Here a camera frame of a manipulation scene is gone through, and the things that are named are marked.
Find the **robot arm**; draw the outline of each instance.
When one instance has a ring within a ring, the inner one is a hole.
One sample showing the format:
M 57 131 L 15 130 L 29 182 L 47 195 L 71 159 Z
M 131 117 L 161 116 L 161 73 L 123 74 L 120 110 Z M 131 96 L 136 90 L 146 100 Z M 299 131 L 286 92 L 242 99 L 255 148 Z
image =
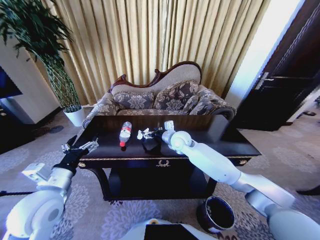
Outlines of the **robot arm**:
M 178 154 L 185 154 L 191 163 L 217 182 L 246 193 L 249 204 L 267 217 L 271 233 L 277 240 L 316 240 L 320 226 L 301 212 L 290 209 L 295 197 L 269 179 L 238 170 L 229 159 L 203 143 L 197 143 L 185 131 L 172 128 L 162 140 Z
M 80 158 L 99 145 L 97 138 L 75 148 L 72 146 L 77 136 L 62 145 L 65 153 L 59 164 L 52 170 L 43 163 L 32 163 L 22 173 L 37 183 L 36 192 L 19 201 L 6 219 L 10 236 L 29 240 L 49 240 L 53 227 L 63 217 L 64 206 L 71 193 L 71 179 L 76 174 Z

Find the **door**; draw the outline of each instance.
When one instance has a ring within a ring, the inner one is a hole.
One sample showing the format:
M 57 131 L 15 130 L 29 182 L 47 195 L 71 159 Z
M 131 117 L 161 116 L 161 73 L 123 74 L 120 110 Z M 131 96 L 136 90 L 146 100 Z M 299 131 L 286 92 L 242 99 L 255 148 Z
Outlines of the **door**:
M 306 0 L 243 101 L 239 128 L 279 129 L 320 85 L 320 2 Z

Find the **television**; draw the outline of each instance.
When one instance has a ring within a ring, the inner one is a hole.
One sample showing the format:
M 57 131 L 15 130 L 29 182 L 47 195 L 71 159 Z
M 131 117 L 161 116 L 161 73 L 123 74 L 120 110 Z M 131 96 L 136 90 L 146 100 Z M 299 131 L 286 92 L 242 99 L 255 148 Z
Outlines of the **television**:
M 22 92 L 0 66 L 0 99 L 21 94 Z

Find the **coffee table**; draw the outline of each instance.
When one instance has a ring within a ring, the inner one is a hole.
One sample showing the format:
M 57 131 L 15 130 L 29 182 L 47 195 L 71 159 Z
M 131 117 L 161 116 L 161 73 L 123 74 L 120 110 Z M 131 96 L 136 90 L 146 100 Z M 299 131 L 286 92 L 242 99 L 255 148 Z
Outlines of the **coffee table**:
M 216 181 L 157 138 L 138 140 L 138 130 L 163 127 L 173 120 L 176 131 L 188 132 L 232 161 L 245 165 L 260 152 L 222 115 L 135 115 L 95 116 L 76 146 L 98 136 L 99 147 L 80 159 L 79 167 L 92 171 L 99 180 L 103 199 L 202 199 L 212 195 Z M 132 123 L 126 147 L 119 146 L 125 121 Z M 111 168 L 109 178 L 103 169 Z

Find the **sofa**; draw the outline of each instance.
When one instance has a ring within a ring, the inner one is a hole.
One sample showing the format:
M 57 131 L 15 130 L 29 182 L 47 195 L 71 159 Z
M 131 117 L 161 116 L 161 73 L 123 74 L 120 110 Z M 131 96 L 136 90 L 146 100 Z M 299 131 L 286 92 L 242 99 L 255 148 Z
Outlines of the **sofa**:
M 155 70 L 146 85 L 135 85 L 120 76 L 84 119 L 86 128 L 94 116 L 115 115 L 223 115 L 231 121 L 236 109 L 201 85 L 201 68 L 183 61 L 165 72 Z

